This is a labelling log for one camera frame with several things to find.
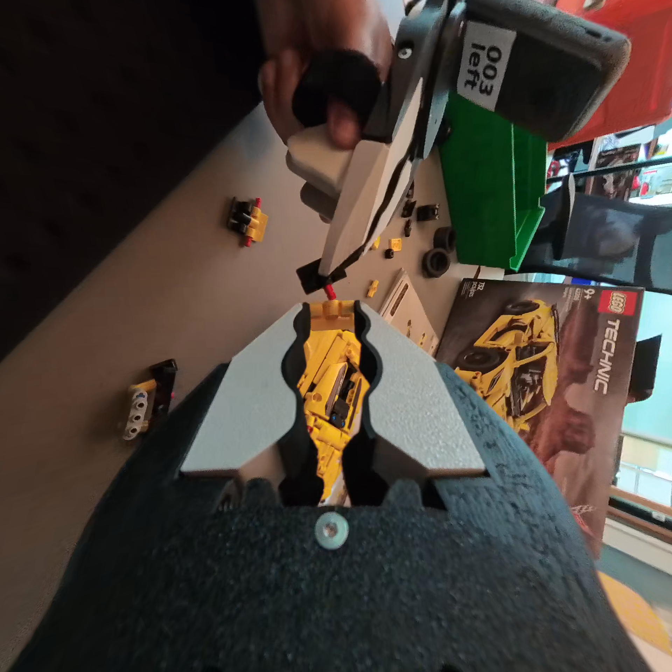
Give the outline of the toy brick set box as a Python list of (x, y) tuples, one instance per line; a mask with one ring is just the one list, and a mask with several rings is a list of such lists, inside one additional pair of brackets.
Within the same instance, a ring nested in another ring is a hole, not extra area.
[(601, 553), (644, 290), (461, 281), (436, 360), (505, 422)]

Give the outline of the black brick with red pin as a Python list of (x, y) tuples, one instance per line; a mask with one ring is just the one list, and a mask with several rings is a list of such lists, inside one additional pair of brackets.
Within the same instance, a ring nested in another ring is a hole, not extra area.
[(305, 295), (311, 295), (318, 291), (324, 291), (328, 300), (336, 300), (337, 295), (333, 288), (334, 283), (347, 277), (348, 265), (343, 262), (332, 273), (323, 275), (319, 272), (321, 259), (316, 259), (296, 269), (296, 275)]

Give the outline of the grey black Lego subassembly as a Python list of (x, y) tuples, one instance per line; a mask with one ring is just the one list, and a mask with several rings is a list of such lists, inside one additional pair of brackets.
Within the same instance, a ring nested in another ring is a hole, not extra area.
[(147, 380), (129, 387), (123, 441), (134, 441), (168, 415), (175, 398), (178, 371), (175, 359), (166, 359), (148, 367)]

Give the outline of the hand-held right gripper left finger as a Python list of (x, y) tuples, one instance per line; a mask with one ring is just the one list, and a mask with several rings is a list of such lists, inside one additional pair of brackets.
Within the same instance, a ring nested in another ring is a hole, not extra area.
[(229, 362), (183, 459), (185, 476), (269, 481), (289, 505), (318, 505), (318, 456), (298, 382), (307, 366), (308, 303), (300, 303)]

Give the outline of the open instruction booklet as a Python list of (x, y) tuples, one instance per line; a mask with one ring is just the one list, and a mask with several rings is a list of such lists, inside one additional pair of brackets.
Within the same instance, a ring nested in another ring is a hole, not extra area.
[(435, 357), (439, 338), (433, 329), (409, 274), (401, 268), (386, 295), (379, 315), (431, 357)]

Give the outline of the person's left hand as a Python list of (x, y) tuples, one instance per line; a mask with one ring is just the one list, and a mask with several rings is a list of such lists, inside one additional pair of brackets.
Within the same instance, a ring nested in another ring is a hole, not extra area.
[(302, 129), (292, 100), (309, 60), (325, 50), (358, 52), (385, 81), (392, 37), (379, 1), (255, 1), (265, 60), (257, 82), (265, 113), (283, 144)]

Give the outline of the yellow black brick assembly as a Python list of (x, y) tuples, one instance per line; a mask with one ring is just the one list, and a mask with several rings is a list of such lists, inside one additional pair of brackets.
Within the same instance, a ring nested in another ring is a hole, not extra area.
[(225, 228), (239, 237), (240, 246), (250, 248), (263, 241), (268, 217), (262, 212), (261, 198), (233, 197), (225, 219)]

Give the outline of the red plastic bin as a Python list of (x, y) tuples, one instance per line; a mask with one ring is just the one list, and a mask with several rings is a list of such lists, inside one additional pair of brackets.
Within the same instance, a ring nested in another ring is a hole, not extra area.
[(626, 70), (586, 126), (549, 149), (658, 124), (671, 116), (671, 2), (557, 1), (556, 8), (626, 35)]

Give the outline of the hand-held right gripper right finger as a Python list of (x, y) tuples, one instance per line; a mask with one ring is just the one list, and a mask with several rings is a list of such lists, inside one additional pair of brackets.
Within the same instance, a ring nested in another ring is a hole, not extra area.
[(379, 507), (409, 482), (419, 507), (445, 507), (438, 481), (485, 476), (483, 458), (436, 361), (359, 300), (354, 317), (370, 386), (343, 454), (350, 504)]

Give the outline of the green plastic bin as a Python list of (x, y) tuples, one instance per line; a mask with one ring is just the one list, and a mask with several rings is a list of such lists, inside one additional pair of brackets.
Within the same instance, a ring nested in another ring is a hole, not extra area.
[(461, 264), (518, 272), (544, 214), (547, 142), (451, 94), (439, 147)]

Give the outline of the shelf with toy boxes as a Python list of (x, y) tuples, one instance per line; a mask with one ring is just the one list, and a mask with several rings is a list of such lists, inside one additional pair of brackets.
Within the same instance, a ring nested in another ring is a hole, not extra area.
[(582, 194), (647, 206), (671, 205), (671, 119), (553, 150), (546, 192), (567, 175)]

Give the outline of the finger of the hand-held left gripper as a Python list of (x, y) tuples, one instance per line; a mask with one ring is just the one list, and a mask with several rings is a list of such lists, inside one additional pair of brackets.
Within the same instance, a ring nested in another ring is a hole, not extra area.
[(324, 245), (321, 274), (332, 273), (354, 249), (355, 234), (347, 229), (353, 226), (354, 216), (366, 217), (377, 189), (389, 180), (394, 168), (413, 160), (411, 151), (424, 88), (424, 79), (420, 78), (390, 143), (363, 139), (355, 147)]
[(355, 234), (355, 246), (348, 256), (336, 266), (337, 278), (343, 276), (348, 267), (365, 255), (373, 242), (382, 235), (405, 201), (420, 164), (420, 158), (400, 162), (389, 175), (389, 180), (377, 189), (371, 206), (366, 212), (366, 217), (364, 214), (353, 216), (353, 226), (348, 226), (347, 229), (348, 232)]

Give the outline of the loose black and yellow bricks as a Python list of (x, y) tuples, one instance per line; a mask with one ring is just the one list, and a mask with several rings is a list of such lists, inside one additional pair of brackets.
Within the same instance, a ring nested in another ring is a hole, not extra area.
[(403, 220), (402, 237), (389, 239), (388, 247), (384, 250), (384, 258), (392, 259), (395, 253), (402, 250), (402, 239), (409, 238), (414, 224), (437, 221), (440, 215), (439, 204), (425, 204), (417, 206), (417, 201), (407, 198), (400, 211)]

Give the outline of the yellow toy brick car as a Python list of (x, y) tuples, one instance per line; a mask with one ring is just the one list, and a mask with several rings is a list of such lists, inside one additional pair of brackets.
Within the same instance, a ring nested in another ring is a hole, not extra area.
[(306, 367), (298, 382), (308, 434), (323, 482), (341, 473), (343, 452), (358, 431), (369, 382), (362, 373), (362, 344), (355, 333), (355, 302), (312, 303), (304, 343)]

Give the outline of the dark office chair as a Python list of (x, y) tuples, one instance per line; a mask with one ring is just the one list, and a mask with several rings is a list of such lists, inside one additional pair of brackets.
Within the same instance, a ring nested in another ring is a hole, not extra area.
[(671, 205), (576, 191), (567, 176), (545, 194), (519, 273), (551, 273), (671, 294)]

